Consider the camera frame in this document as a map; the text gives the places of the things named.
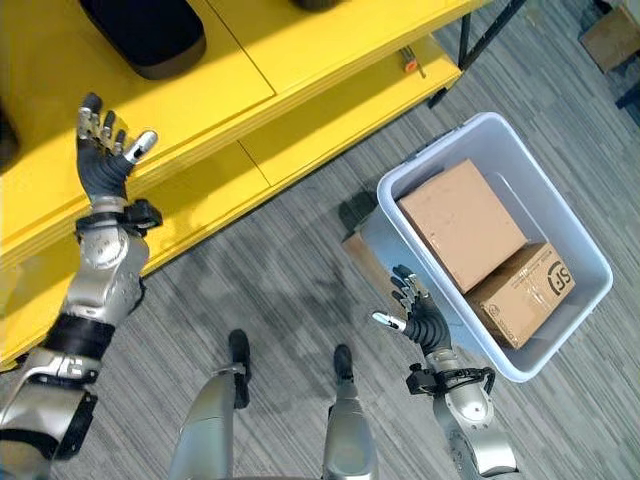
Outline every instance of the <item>gray carpet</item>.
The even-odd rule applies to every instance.
[[[474,14],[472,38],[504,2]],[[611,293],[526,384],[499,378],[498,422],[523,479],[635,479],[640,472],[640,131],[577,41],[588,1],[530,2],[433,111],[421,105],[152,275],[96,385],[96,418],[58,479],[165,478],[190,401],[248,333],[252,403],[236,415],[237,475],[320,475],[331,354],[347,342],[381,478],[455,479],[428,398],[404,379],[417,348],[367,314],[384,306],[340,242],[343,220],[408,153],[477,112],[521,134],[613,268]],[[453,52],[459,24],[438,33]],[[481,357],[463,355],[483,366]],[[6,384],[9,376],[2,379]]]

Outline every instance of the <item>yellow shelving unit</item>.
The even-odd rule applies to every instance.
[[[131,72],[76,2],[64,1],[60,8],[59,2],[7,0],[0,6],[0,58],[9,58],[5,75],[14,86],[3,81],[0,92],[22,141],[22,156],[1,180],[0,369],[41,341],[77,268],[73,223],[88,204],[75,172],[73,126],[87,89],[100,93],[106,108],[116,108],[136,130],[153,126],[160,133],[154,155],[129,182],[130,197],[150,199],[165,217],[165,225],[148,236],[148,273],[390,118],[450,87],[460,71],[437,43],[431,37],[411,41],[479,4],[407,1],[403,16],[391,5],[400,11],[398,3],[405,2],[393,0],[352,0],[315,15],[280,0],[191,3],[205,24],[207,56],[190,72],[163,82]],[[242,4],[255,7],[255,38],[241,31]],[[36,6],[49,18],[47,25],[28,15]],[[418,10],[422,16],[416,17]],[[280,14],[288,26],[276,21]],[[385,16],[393,28],[381,33]],[[16,46],[23,33],[14,22],[27,22],[26,30],[37,33]],[[331,37],[345,40],[342,50],[334,45],[322,53],[314,47],[308,56],[298,51],[303,39],[319,39],[331,25]],[[346,41],[354,34],[366,38]],[[409,43],[426,78],[402,70],[397,50]],[[278,69],[278,49],[280,56],[304,62]],[[68,88],[48,61],[33,65],[38,55],[54,50],[62,55],[58,63],[78,75],[70,77]],[[72,65],[78,55],[87,61]],[[51,78],[57,83],[48,83]],[[26,83],[18,86],[19,80]]]

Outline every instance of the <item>silver metal arm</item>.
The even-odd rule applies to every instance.
[[[53,460],[75,455],[92,420],[95,382],[115,327],[141,300],[149,257],[143,236],[161,223],[145,201],[128,205],[124,182],[157,136],[143,133],[124,153],[113,112],[100,129],[101,100],[90,94],[78,112],[78,173],[91,214],[77,222],[80,269],[42,346],[29,354],[0,411],[0,478],[47,478]]]
[[[449,441],[453,461],[463,480],[479,480],[517,472],[515,455],[507,436],[494,419],[489,397],[495,374],[492,369],[463,368],[451,347],[449,330],[437,307],[425,294],[413,272],[394,269],[394,295],[405,307],[404,320],[384,312],[372,318],[418,343],[426,360],[411,366],[407,386],[411,394],[434,398],[436,420]],[[482,381],[487,377],[485,387]]]

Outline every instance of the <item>robot forearm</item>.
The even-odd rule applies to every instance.
[[[29,354],[0,412],[0,478],[42,479],[54,459],[80,446],[97,397],[86,387],[117,325],[142,299],[140,272],[149,249],[143,237],[162,223],[145,200],[127,205],[124,182],[155,143],[143,133],[122,153],[124,132],[111,138],[115,114],[99,128],[101,101],[93,94],[78,115],[78,173],[92,211],[76,223],[80,269],[46,339]]]

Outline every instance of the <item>plastic storage bin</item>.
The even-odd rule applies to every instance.
[[[429,177],[470,158],[531,242],[549,241],[575,287],[520,350],[499,346],[445,270],[405,219],[395,200]],[[430,290],[454,342],[484,352],[506,378],[533,378],[611,289],[613,275],[580,221],[516,132],[495,113],[481,113],[387,173],[378,207],[361,226],[364,241],[389,271],[411,268]]]

